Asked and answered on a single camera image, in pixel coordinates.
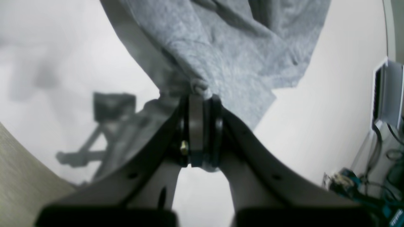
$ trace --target black mount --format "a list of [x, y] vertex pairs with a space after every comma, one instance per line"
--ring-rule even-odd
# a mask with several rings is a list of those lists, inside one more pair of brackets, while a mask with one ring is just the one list
[[319, 188], [277, 160], [218, 96], [204, 101], [191, 95], [181, 99], [135, 157], [45, 207], [36, 226], [177, 226], [171, 206], [179, 171], [189, 163], [206, 171], [219, 168], [227, 177], [235, 226], [374, 222], [359, 204]]

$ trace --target gray towel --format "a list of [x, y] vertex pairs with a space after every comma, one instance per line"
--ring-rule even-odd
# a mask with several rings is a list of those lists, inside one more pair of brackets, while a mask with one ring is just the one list
[[218, 94], [251, 129], [273, 88], [304, 75], [330, 0], [121, 0], [185, 75], [191, 90]]

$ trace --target brass screw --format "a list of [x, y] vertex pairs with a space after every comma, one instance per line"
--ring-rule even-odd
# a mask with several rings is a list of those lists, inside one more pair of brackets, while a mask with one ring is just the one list
[[189, 151], [188, 142], [185, 141], [185, 140], [183, 140], [183, 141], [181, 142], [181, 146], [180, 146], [179, 150], [181, 151], [181, 154], [182, 154], [183, 156], [187, 156], [187, 155], [188, 155], [188, 151]]

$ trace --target screw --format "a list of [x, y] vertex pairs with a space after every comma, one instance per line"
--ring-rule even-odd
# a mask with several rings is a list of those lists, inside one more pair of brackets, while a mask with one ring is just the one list
[[179, 150], [181, 151], [181, 154], [182, 154], [182, 155], [187, 156], [187, 155], [188, 155], [188, 151], [189, 151], [188, 142], [185, 141], [185, 140], [183, 140], [183, 141], [181, 142], [181, 146], [180, 146]]

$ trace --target bolt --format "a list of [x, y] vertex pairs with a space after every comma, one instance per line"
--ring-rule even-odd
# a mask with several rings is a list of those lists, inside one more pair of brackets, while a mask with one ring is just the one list
[[187, 155], [188, 155], [188, 151], [189, 151], [188, 142], [185, 141], [185, 140], [183, 140], [183, 141], [181, 142], [181, 146], [180, 146], [179, 150], [181, 151], [181, 154], [182, 154], [182, 155], [187, 156]]

